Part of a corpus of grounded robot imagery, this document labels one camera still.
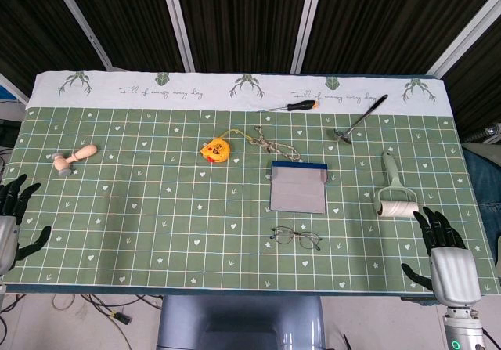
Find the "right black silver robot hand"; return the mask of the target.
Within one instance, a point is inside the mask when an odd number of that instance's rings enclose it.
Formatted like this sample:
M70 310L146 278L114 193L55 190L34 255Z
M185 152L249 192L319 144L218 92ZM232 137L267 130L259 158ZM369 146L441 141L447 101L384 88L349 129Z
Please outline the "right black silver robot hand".
M474 305L481 300L481 289L471 250L442 213L428 207L423 210L423 214L414 211L413 215L422 231L431 275L421 276L406 263L401 264L402 271L414 283L433 292L444 306Z

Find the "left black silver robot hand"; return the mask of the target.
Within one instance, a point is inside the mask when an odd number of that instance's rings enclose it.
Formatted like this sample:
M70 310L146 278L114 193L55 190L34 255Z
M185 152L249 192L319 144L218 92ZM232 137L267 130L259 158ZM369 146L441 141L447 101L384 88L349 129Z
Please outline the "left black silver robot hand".
M28 201L40 188L40 183L28 186L22 193L21 186L27 179L22 174L6 185L1 185L1 275L13 269L16 262L22 261L40 251L48 242L51 226L45 226L39 238L32 244L21 247L19 244L20 225L27 210Z

